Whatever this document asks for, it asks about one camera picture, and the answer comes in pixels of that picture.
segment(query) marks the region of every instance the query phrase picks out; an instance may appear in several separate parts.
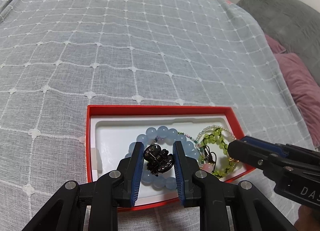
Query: black hair clip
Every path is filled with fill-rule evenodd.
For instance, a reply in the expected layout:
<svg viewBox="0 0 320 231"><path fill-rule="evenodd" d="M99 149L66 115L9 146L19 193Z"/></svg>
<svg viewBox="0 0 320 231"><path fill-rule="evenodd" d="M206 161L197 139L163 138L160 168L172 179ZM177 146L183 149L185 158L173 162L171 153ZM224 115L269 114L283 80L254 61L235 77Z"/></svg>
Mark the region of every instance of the black hair clip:
<svg viewBox="0 0 320 231"><path fill-rule="evenodd" d="M143 158L148 161L147 170L156 176L158 176L158 173L167 172L174 164L173 155L169 154L166 149L161 150L160 145L157 144L147 147L143 153Z"/></svg>

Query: blue gripper pad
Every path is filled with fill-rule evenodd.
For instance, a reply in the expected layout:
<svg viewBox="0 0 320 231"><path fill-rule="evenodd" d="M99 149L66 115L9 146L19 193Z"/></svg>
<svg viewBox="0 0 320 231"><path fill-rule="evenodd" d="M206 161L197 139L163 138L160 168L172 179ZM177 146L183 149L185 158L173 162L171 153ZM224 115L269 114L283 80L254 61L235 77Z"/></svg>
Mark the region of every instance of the blue gripper pad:
<svg viewBox="0 0 320 231"><path fill-rule="evenodd" d="M269 142L266 142L263 140L253 138L251 136L245 136L244 138L241 139L241 141L243 141L243 142L246 141L247 143L249 143L251 145L254 145L254 146L269 150L273 153L279 154L279 156L281 156L283 158L286 158L288 156L286 153L284 153L282 151L281 147L278 147L275 144L272 144L272 143L269 143Z"/></svg>
<svg viewBox="0 0 320 231"><path fill-rule="evenodd" d="M172 153L179 200L184 207L191 207L194 200L192 172L180 141L174 142Z"/></svg>
<svg viewBox="0 0 320 231"><path fill-rule="evenodd" d="M126 207L133 207L138 199L142 170L144 145L136 142L127 171L124 175L123 201Z"/></svg>

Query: bedspread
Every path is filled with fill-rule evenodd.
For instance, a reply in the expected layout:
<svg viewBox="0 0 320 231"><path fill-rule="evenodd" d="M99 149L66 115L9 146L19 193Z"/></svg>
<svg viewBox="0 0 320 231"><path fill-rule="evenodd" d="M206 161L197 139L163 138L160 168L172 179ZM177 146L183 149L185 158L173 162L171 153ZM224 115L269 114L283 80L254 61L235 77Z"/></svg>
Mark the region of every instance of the bedspread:
<svg viewBox="0 0 320 231"><path fill-rule="evenodd" d="M87 181L89 104L231 106L247 135L313 148L264 34L225 0L0 0L0 230ZM297 204L252 181L290 221ZM179 204L119 230L199 230Z"/></svg>

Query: jewelry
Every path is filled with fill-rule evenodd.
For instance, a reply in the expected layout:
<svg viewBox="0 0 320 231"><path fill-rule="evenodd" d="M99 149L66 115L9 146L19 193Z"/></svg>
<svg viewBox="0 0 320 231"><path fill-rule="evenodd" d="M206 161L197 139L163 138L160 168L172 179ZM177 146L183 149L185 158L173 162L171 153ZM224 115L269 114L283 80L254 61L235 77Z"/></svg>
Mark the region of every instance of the jewelry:
<svg viewBox="0 0 320 231"><path fill-rule="evenodd" d="M199 158L198 151L194 150L192 142L187 141L184 135L178 134L178 131L174 128L168 129L166 126L160 126L157 129L149 127L146 130L146 134L140 134L137 136L136 141L142 142L145 146L145 152L143 154L144 159L148 161L147 169L142 172L141 182L145 184L153 183L156 188L176 189L176 178L158 176L158 172L163 173L171 169L173 165L172 154L168 154L166 149L161 150L161 147L156 143L160 140L164 140L167 144L173 144L175 141L181 141L183 149L188 152L189 157L195 159ZM129 145L129 153L125 155L125 158L131 157L136 142Z"/></svg>
<svg viewBox="0 0 320 231"><path fill-rule="evenodd" d="M221 126L216 126L216 125L212 125L204 128L198 134L196 139L193 139L191 136L187 134L179 132L179 134L184 134L190 140L194 141L194 143L196 144L196 148L200 153L198 161L201 164L201 169L213 174L218 178L225 177L229 173L233 172L233 170L236 168L238 163L238 161L234 160L229 156L228 150L227 150L228 145L224 142L222 131L228 132L233 138L233 140L236 140L236 137L228 129ZM221 170L215 170L217 155L214 152L210 152L210 149L207 146L207 144L209 143L212 143L212 144L216 143L217 145L219 145L220 149L223 149L223 154L225 154L229 160L229 164L227 167L222 168Z"/></svg>

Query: hand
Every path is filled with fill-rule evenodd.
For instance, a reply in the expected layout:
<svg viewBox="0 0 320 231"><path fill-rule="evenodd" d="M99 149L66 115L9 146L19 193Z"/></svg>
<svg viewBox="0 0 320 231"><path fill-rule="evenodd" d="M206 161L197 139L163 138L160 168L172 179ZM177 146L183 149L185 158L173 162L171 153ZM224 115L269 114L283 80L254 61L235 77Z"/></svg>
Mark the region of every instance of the hand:
<svg viewBox="0 0 320 231"><path fill-rule="evenodd" d="M313 216L313 209L300 206L298 210L298 220L294 227L298 231L320 231L320 223Z"/></svg>

